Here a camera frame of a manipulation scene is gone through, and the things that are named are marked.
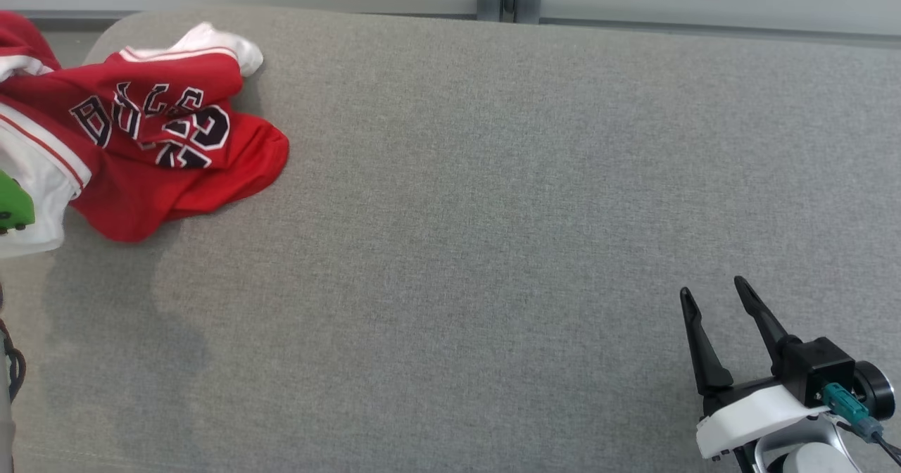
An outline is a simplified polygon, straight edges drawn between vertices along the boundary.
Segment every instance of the bulls jersey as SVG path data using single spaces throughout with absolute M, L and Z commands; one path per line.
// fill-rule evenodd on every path
M 261 63 L 255 44 L 204 23 L 169 49 L 126 47 L 64 70 L 29 21 L 0 13 L 0 155 L 4 139 L 20 155 L 31 150 L 19 166 L 33 171 L 30 158 L 42 158 L 42 172 L 65 178 L 72 206 L 104 236 L 144 239 L 279 175 L 284 134 L 229 105 Z

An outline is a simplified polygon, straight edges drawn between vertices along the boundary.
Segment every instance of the gray fabric surface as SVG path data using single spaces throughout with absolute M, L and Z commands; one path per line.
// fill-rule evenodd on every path
M 20 471 L 737 471 L 695 447 L 678 297 L 763 377 L 736 274 L 901 380 L 901 53 L 209 8 L 89 60 L 201 20 L 260 44 L 237 103 L 289 165 L 144 244 L 71 213 L 0 265 Z

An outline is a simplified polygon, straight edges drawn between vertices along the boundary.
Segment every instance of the white fabric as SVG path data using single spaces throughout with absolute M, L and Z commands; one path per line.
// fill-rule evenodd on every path
M 91 169 L 78 158 L 74 151 L 62 143 L 56 136 L 44 127 L 19 113 L 15 108 L 0 103 L 0 126 L 5 127 L 13 135 L 17 136 L 32 149 L 38 151 L 49 159 L 59 172 L 72 182 L 76 189 L 75 196 L 81 194 L 81 190 L 91 180 Z
M 42 75 L 52 71 L 33 57 L 0 56 L 0 82 L 6 81 L 10 75 Z
M 119 52 L 126 61 L 167 61 L 203 53 L 225 53 L 234 57 L 241 67 L 241 76 L 250 77 L 263 63 L 260 47 L 247 38 L 234 33 L 219 31 L 208 22 L 198 24 L 184 34 L 169 49 L 132 49 L 125 47 Z
M 34 201 L 35 223 L 25 230 L 10 230 L 0 236 L 0 258 L 20 257 L 50 251 L 62 244 L 62 219 L 68 201 L 78 188 L 70 177 L 20 134 L 0 122 L 0 169 Z

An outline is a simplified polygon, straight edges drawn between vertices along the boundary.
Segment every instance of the sleeve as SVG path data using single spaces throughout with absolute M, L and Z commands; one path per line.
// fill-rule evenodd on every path
M 260 47 L 237 34 L 216 30 L 203 22 L 193 27 L 169 49 L 133 49 L 125 47 L 119 52 L 121 59 L 130 63 L 153 63 L 184 59 L 192 56 L 222 53 L 238 62 L 241 76 L 250 77 L 263 63 Z
M 31 21 L 0 12 L 0 82 L 11 75 L 41 75 L 58 69 L 51 47 Z

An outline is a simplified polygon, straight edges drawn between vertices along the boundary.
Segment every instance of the white robot part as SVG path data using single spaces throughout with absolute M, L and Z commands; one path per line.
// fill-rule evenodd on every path
M 770 386 L 703 419 L 696 434 L 698 447 L 704 459 L 710 459 L 723 450 L 785 429 L 808 415 L 828 411 L 826 406 L 807 408 L 781 384 Z
M 808 443 L 788 454 L 785 473 L 859 473 L 848 458 L 825 443 Z

